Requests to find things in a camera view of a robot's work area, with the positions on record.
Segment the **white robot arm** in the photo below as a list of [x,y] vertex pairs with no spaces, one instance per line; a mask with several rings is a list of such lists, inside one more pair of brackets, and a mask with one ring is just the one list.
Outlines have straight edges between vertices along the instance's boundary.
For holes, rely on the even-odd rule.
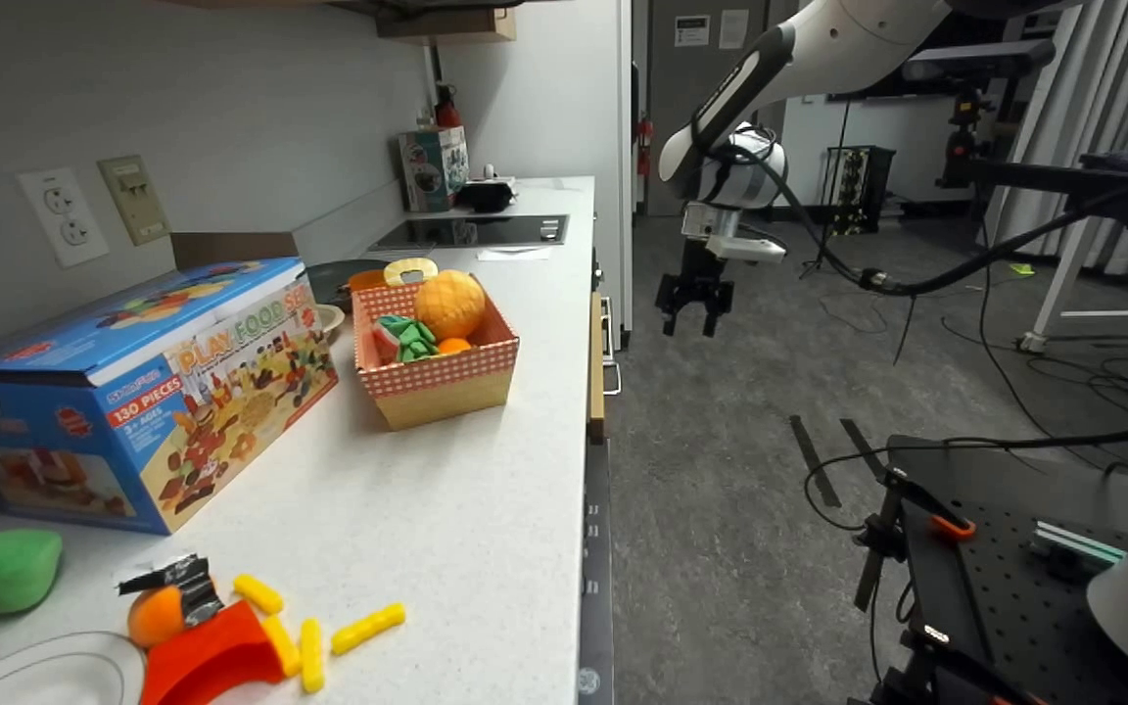
[[899,71],[957,12],[957,0],[807,0],[763,33],[720,85],[658,151],[658,182],[682,201],[682,269],[658,281],[661,328],[686,305],[704,333],[732,309],[729,263],[784,258],[777,241],[742,241],[742,215],[789,195],[784,151],[754,115],[799,93],[856,93]]

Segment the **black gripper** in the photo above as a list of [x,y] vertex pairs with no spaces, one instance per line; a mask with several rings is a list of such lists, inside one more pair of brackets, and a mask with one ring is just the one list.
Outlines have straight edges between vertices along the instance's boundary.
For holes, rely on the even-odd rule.
[[732,281],[725,278],[725,263],[699,241],[682,247],[682,265],[661,278],[661,333],[673,336],[678,309],[703,303],[708,309],[704,336],[716,336],[720,322],[732,305]]

